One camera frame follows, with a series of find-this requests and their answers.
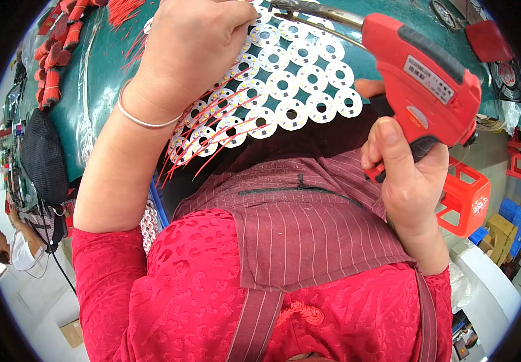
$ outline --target red blouse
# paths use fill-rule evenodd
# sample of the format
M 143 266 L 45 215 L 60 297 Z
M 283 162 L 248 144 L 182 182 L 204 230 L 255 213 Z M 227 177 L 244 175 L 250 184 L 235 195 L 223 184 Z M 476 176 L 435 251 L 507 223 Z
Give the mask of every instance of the red blouse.
M 219 212 L 224 217 L 214 216 Z M 80 321 L 92 362 L 226 360 L 246 296 L 234 219 L 210 210 L 179 220 L 154 241 L 147 262 L 139 228 L 74 231 Z M 449 271 L 425 279 L 436 307 L 436 360 L 446 362 Z M 294 312 L 299 305 L 322 312 L 322 322 Z M 398 263 L 286 294 L 263 360 L 316 351 L 335 361 L 411 361 L 419 338 L 415 272 Z

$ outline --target green table surface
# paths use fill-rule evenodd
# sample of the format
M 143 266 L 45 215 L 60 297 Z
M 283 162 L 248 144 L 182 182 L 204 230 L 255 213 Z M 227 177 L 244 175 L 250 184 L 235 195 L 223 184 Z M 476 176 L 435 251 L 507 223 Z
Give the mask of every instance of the green table surface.
M 322 3 L 363 16 L 374 12 L 383 13 L 434 40 L 480 79 L 482 84 L 480 113 L 494 118 L 499 117 L 499 109 L 487 68 L 474 54 L 467 42 L 465 32 L 460 30 L 453 33 L 447 30 L 430 9 L 429 1 L 323 0 Z M 53 106 L 49 113 L 65 150 L 70 181 L 83 174 L 91 147 L 113 106 L 116 105 L 121 86 L 134 75 L 138 68 L 139 62 L 135 62 L 124 74 L 124 70 L 121 68 L 129 60 L 124 58 L 123 53 L 130 49 L 143 25 L 154 15 L 158 4 L 159 2 L 155 1 L 154 4 L 146 2 L 141 5 L 137 17 L 125 22 L 118 32 L 112 31 L 112 27 L 107 22 L 107 7 L 96 8 L 83 18 L 84 25 L 80 33 L 80 43 L 73 52 L 68 66 L 61 69 L 59 83 L 62 92 L 61 100 Z M 461 18 L 459 12 L 448 1 L 445 1 L 445 4 L 455 16 Z M 268 5 L 269 3 L 266 1 L 263 4 L 267 7 Z M 271 24 L 279 22 L 280 20 L 274 17 L 270 21 Z M 361 34 L 354 30 L 338 24 L 335 25 L 335 28 L 341 33 L 360 39 Z M 375 59 L 371 54 L 344 40 L 341 41 L 344 43 L 346 51 L 343 61 L 351 66 L 356 79 L 381 79 L 375 69 Z M 281 39 L 280 45 L 286 48 L 289 43 Z M 249 53 L 256 55 L 258 51 L 260 48 L 252 46 Z M 327 62 L 320 58 L 316 64 L 324 68 Z M 295 74 L 299 68 L 291 63 L 286 70 Z M 37 65 L 34 65 L 31 73 L 27 75 L 20 116 L 37 107 L 34 96 L 37 82 L 33 79 L 36 69 Z M 257 78 L 265 81 L 268 75 L 269 73 L 261 71 Z M 235 89 L 236 85 L 233 81 L 228 84 L 228 87 Z M 329 85 L 325 92 L 334 96 L 336 88 Z M 306 98 L 307 95 L 303 93 L 301 91 L 296 98 L 304 101 L 303 97 Z M 267 106 L 274 109 L 277 103 L 269 98 Z M 235 116 L 244 116 L 246 112 L 247 110 L 244 109 L 238 110 Z

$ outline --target zipper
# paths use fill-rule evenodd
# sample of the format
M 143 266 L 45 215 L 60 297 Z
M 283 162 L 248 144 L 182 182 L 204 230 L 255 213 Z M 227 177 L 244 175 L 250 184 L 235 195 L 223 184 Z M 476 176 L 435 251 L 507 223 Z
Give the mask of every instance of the zipper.
M 322 193 L 330 193 L 332 195 L 337 195 L 341 198 L 344 198 L 345 200 L 351 202 L 354 205 L 357 205 L 361 208 L 364 208 L 363 205 L 351 198 L 348 198 L 347 196 L 341 195 L 340 193 L 333 192 L 331 190 L 319 187 L 319 186 L 306 186 L 303 183 L 303 174 L 297 175 L 299 179 L 299 185 L 297 187 L 272 187 L 272 188 L 265 188 L 265 189 L 253 189 L 253 190 L 245 190 L 238 192 L 239 196 L 245 196 L 245 195 L 252 195 L 254 193 L 264 193 L 264 192 L 276 192 L 276 191 L 314 191 L 314 192 L 322 192 Z

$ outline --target blue plastic crate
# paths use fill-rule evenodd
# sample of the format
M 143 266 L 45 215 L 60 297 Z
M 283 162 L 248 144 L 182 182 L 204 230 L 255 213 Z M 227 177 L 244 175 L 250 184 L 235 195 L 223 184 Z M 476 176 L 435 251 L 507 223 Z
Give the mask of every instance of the blue plastic crate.
M 474 231 L 468 239 L 474 243 L 474 245 L 478 246 L 478 244 L 482 241 L 484 236 L 488 235 L 488 230 L 484 228 L 478 228 L 478 230 Z
M 512 224 L 518 227 L 516 232 L 516 238 L 510 248 L 510 254 L 513 257 L 518 255 L 518 251 L 521 248 L 521 207 L 511 199 L 504 199 L 500 205 L 500 211 L 498 212 L 503 218 L 510 221 Z

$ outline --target bracelet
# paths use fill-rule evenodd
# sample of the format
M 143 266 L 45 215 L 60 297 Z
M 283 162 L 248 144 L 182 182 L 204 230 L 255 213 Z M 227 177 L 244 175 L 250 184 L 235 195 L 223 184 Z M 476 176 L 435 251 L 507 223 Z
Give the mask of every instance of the bracelet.
M 121 106 L 121 95 L 122 93 L 124 93 L 124 90 L 126 89 L 126 86 L 128 85 L 128 83 L 130 83 L 132 81 L 132 79 L 128 79 L 126 81 L 126 83 L 124 83 L 124 85 L 122 86 L 122 88 L 120 89 L 120 94 L 118 95 L 118 98 L 117 98 L 117 106 L 118 108 L 120 109 L 120 112 L 124 113 L 124 115 L 134 121 L 135 123 L 139 124 L 139 125 L 142 125 L 144 127 L 150 127 L 150 128 L 162 128 L 162 127 L 166 127 L 168 125 L 171 125 L 173 123 L 177 123 L 178 120 L 180 119 L 180 117 L 182 116 L 182 114 L 180 114 L 178 117 L 174 118 L 173 120 L 170 120 L 166 123 L 162 123 L 161 125 L 152 125 L 150 123 L 146 123 L 146 122 L 142 122 L 141 120 L 139 120 L 138 118 L 135 118 L 134 116 L 132 116 L 131 114 L 129 114 L 128 112 L 126 112 L 126 110 L 124 109 L 124 107 Z

